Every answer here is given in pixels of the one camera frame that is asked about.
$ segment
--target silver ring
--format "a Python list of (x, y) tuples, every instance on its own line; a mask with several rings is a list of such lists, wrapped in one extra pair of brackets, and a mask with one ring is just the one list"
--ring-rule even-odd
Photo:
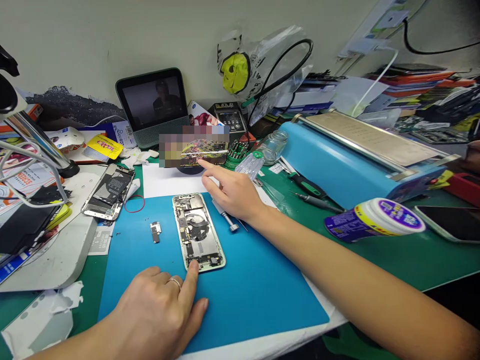
[(180, 285), (180, 283), (177, 279), (171, 277), (170, 279), (168, 279), (167, 283), (170, 282), (170, 281), (174, 281), (178, 285), (178, 291), (182, 290), (182, 286)]

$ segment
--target repair mat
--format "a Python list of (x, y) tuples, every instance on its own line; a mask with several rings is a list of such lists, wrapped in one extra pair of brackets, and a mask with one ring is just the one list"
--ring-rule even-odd
[[(225, 253), (226, 265), (201, 273), (195, 300), (208, 298), (199, 332), (184, 353), (193, 353), (329, 321), (299, 269), (247, 225), (231, 233), (229, 225), (202, 193)], [(142, 199), (128, 201), (140, 209)], [(160, 243), (152, 241), (150, 224), (161, 226)], [(98, 321), (107, 316), (135, 275), (151, 266), (187, 274), (172, 206), (172, 196), (145, 199), (135, 213), (121, 211), (115, 223), (103, 282)]]

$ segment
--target precision screwdriver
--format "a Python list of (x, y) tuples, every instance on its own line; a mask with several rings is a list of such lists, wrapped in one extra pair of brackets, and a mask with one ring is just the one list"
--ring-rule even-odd
[(316, 197), (310, 196), (310, 195), (302, 195), (302, 194), (297, 194), (296, 192), (290, 191), (292, 194), (297, 195), (300, 199), (302, 199), (304, 202), (312, 204), (313, 206), (320, 208), (320, 209), (325, 209), (325, 210), (330, 210), (331, 212), (334, 212), (335, 214), (342, 214), (344, 211), (331, 206), (327, 204), (325, 201), (320, 200)]

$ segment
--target hand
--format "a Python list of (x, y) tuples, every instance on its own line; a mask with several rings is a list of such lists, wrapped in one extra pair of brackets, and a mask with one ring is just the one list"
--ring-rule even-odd
[[(249, 223), (268, 208), (260, 200), (259, 193), (247, 174), (230, 171), (201, 159), (198, 163), (206, 169), (201, 178), (203, 186), (230, 215)], [(220, 187), (209, 177), (217, 179)]]
[[(196, 260), (190, 263), (185, 282), (160, 272), (158, 266), (135, 276), (116, 308), (98, 324), (111, 339), (107, 346), (112, 346), (112, 358), (178, 358), (199, 330), (209, 303), (202, 298), (192, 307), (198, 276)], [(181, 290), (170, 278), (180, 283)]]

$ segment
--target red rubber band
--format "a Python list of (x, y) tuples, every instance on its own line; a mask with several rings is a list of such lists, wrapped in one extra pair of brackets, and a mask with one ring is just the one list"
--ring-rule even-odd
[(128, 211), (128, 210), (127, 210), (127, 202), (125, 201), (125, 202), (123, 203), (123, 208), (125, 209), (125, 211), (126, 211), (127, 213), (138, 213), (139, 211), (141, 211), (141, 210), (145, 207), (145, 198), (144, 198), (142, 195), (133, 195), (133, 196), (130, 196), (130, 199), (131, 199), (131, 198), (142, 198), (142, 199), (143, 199), (143, 205), (141, 206), (140, 210), (137, 210), (137, 211)]

